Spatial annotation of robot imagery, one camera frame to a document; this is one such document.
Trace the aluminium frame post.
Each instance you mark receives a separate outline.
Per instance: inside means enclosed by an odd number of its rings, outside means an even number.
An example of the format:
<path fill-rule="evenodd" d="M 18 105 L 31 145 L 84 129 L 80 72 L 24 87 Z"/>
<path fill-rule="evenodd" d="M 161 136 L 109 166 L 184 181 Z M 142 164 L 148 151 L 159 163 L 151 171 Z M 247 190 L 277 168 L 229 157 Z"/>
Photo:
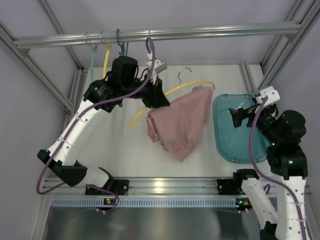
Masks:
<path fill-rule="evenodd" d="M 251 72 L 247 71 L 247 91 L 250 94 L 258 93 L 273 85 L 277 77 L 289 63 L 303 40 L 307 37 L 313 26 L 320 18 L 320 2 L 318 0 L 295 0 L 285 16 L 285 21 L 297 22 L 300 29 L 296 33 L 278 34 L 260 62 L 262 78 L 254 82 Z"/>
<path fill-rule="evenodd" d="M 13 54 L 28 74 L 42 84 L 45 93 L 55 99 L 69 118 L 76 109 L 78 81 L 83 67 L 70 47 L 19 49 L 20 38 L 53 36 L 60 25 L 45 0 L 2 0 L 0 2 L 0 42 Z"/>

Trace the pink trousers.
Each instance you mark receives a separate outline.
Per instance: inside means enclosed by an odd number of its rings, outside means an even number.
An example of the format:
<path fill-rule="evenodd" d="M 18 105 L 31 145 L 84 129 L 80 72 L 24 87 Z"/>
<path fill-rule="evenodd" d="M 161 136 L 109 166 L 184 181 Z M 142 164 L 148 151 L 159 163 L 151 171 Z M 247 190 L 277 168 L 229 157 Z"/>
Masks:
<path fill-rule="evenodd" d="M 201 140 L 212 97 L 213 88 L 200 85 L 170 106 L 150 110 L 146 119 L 148 137 L 183 162 Z"/>

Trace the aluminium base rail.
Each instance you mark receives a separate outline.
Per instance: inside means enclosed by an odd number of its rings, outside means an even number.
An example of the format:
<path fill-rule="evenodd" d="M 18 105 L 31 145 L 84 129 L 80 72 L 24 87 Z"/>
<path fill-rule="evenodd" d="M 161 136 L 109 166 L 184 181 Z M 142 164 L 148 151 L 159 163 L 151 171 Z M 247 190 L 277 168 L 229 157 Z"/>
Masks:
<path fill-rule="evenodd" d="M 231 190 L 232 177 L 115 177 L 115 191 L 125 196 L 221 196 L 228 192 L 235 196 Z M 42 192 L 58 186 L 50 191 L 51 195 L 71 196 L 84 195 L 88 189 L 85 183 L 70 187 L 58 177 L 47 177 L 40 184 Z"/>

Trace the yellow hanger with trousers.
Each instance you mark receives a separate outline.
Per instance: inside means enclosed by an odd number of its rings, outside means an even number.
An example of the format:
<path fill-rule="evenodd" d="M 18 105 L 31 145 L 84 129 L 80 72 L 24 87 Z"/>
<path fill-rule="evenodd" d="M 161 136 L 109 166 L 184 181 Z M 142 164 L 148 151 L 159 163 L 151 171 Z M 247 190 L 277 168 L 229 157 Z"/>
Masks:
<path fill-rule="evenodd" d="M 216 89 L 216 86 L 215 86 L 215 83 L 213 81 L 210 81 L 210 80 L 193 80 L 193 81 L 188 81 L 186 83 L 182 83 L 182 79 L 180 78 L 180 74 L 185 71 L 185 70 L 189 70 L 190 73 L 192 73 L 192 69 L 190 67 L 185 67 L 183 68 L 177 75 L 177 78 L 179 80 L 179 85 L 168 90 L 167 92 L 164 93 L 165 96 L 169 95 L 169 94 L 172 94 L 180 89 L 183 89 L 183 88 L 186 88 L 188 86 L 191 86 L 191 85 L 200 85 L 200 84 L 209 84 L 211 85 L 211 88 L 213 90 Z M 147 110 L 148 108 L 145 106 L 143 107 L 130 121 L 129 125 L 128 125 L 128 128 L 131 129 L 131 128 L 134 128 L 138 125 L 140 125 L 147 117 L 146 116 L 142 116 L 142 114 Z"/>

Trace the aluminium hanging rail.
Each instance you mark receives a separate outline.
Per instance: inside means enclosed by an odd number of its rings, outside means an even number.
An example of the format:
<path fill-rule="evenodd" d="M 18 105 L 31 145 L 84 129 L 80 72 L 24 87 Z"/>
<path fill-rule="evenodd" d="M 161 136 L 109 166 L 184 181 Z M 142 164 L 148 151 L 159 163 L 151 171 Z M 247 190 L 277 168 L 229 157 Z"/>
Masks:
<path fill-rule="evenodd" d="M 167 28 L 153 30 L 128 30 L 83 34 L 17 37 L 13 44 L 19 49 L 94 45 L 116 42 L 154 41 L 243 37 L 260 35 L 295 34 L 302 27 L 298 22 L 269 22 L 241 25 Z"/>

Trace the aluminium frame post left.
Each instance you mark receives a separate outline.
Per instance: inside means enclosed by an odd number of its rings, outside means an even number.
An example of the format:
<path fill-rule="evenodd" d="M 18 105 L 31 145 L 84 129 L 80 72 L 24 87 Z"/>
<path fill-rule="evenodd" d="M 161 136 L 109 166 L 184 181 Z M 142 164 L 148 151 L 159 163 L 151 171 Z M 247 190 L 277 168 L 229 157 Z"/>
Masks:
<path fill-rule="evenodd" d="M 28 74 L 42 84 L 45 93 L 55 99 L 69 118 L 76 109 L 78 81 L 83 67 L 70 47 L 19 49 L 20 38 L 53 36 L 60 25 L 45 0 L 2 0 L 0 2 L 0 42 L 13 54 Z"/>

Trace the teal transparent plastic bin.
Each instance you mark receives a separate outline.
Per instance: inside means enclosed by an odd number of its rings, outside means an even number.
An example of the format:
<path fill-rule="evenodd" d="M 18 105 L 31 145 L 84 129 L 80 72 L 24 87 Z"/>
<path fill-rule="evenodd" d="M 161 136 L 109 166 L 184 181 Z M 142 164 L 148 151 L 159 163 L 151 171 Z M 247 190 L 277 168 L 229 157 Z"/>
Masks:
<path fill-rule="evenodd" d="M 217 150 L 229 162 L 237 164 L 251 164 L 249 139 L 251 129 L 242 125 L 235 128 L 229 109 L 247 109 L 254 102 L 249 94 L 222 94 L 217 96 L 212 104 L 214 131 Z"/>

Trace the light blue hanger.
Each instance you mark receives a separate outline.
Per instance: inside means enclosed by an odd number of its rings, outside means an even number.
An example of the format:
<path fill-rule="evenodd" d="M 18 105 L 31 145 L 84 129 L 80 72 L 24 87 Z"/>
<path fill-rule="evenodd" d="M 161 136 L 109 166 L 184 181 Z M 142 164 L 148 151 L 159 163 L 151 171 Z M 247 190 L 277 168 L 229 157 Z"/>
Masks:
<path fill-rule="evenodd" d="M 148 29 L 148 41 L 147 41 L 147 51 L 148 51 L 149 54 L 152 52 L 150 39 L 151 39 L 151 29 L 149 28 Z"/>

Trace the dark teal hanger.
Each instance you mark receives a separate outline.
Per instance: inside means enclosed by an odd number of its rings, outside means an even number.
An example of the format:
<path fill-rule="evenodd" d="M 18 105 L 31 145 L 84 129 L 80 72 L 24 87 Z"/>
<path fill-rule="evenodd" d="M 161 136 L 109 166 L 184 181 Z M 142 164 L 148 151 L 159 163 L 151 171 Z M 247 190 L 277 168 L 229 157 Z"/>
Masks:
<path fill-rule="evenodd" d="M 119 28 L 116 29 L 115 38 L 116 38 L 116 43 L 119 46 L 119 55 L 120 56 L 127 56 L 129 43 L 120 41 L 120 29 Z"/>

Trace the aluminium frame post right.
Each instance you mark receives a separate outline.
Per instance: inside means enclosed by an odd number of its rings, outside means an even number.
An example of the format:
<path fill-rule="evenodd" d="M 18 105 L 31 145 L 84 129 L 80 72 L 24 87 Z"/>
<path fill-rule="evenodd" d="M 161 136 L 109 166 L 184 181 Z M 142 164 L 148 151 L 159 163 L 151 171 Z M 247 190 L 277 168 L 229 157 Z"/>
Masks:
<path fill-rule="evenodd" d="M 320 2 L 318 0 L 295 0 L 285 16 L 285 21 L 297 22 L 300 29 L 296 33 L 278 34 L 260 62 L 262 78 L 254 82 L 251 72 L 247 71 L 247 91 L 250 94 L 258 93 L 273 85 L 277 77 L 289 63 L 303 40 L 307 37 L 313 26 L 320 18 Z"/>

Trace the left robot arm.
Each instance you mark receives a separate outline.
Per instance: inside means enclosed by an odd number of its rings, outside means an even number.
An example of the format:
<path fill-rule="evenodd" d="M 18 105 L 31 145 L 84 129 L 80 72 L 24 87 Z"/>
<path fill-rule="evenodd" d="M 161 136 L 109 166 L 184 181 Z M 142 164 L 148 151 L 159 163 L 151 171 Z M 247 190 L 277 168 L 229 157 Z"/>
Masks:
<path fill-rule="evenodd" d="M 116 58 L 102 79 L 93 81 L 83 95 L 79 108 L 58 140 L 41 149 L 37 158 L 50 168 L 65 184 L 79 183 L 107 188 L 112 175 L 105 169 L 90 168 L 80 163 L 78 156 L 91 133 L 124 99 L 141 99 L 150 109 L 170 105 L 162 89 L 159 73 L 167 69 L 159 59 L 147 62 L 148 74 L 136 76 L 138 62 L 132 57 Z"/>

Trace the green hanger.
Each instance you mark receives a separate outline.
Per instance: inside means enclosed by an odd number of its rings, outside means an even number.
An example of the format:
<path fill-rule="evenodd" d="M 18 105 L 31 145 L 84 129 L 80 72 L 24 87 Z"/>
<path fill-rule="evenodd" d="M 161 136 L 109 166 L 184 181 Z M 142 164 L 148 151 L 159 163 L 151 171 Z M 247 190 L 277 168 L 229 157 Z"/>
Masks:
<path fill-rule="evenodd" d="M 90 34 L 88 32 L 85 33 L 84 35 L 84 39 L 85 39 L 85 43 L 88 45 L 89 44 L 89 39 L 88 37 L 90 36 Z M 91 55 L 91 60 L 90 60 L 90 67 L 89 67 L 89 73 L 92 74 L 94 72 L 94 64 L 95 64 L 95 59 L 96 59 L 96 54 L 97 54 L 97 50 L 98 50 L 98 44 L 95 44 L 94 46 L 90 46 L 91 50 L 92 50 L 92 55 Z"/>

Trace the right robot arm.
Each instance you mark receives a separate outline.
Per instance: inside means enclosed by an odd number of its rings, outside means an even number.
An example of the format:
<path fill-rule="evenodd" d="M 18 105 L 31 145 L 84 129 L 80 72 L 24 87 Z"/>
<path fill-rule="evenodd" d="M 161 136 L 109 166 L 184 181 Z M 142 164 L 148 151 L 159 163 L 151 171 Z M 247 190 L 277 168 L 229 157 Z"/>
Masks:
<path fill-rule="evenodd" d="M 295 110 L 278 115 L 275 104 L 267 98 L 260 104 L 243 109 L 229 109 L 233 126 L 248 120 L 249 156 L 252 169 L 233 173 L 238 191 L 243 192 L 259 222 L 261 240 L 308 240 L 305 214 L 305 186 L 308 176 L 307 157 L 300 147 L 306 134 L 306 120 Z M 254 159 L 255 130 L 268 140 L 266 159 L 272 176 L 266 176 Z"/>

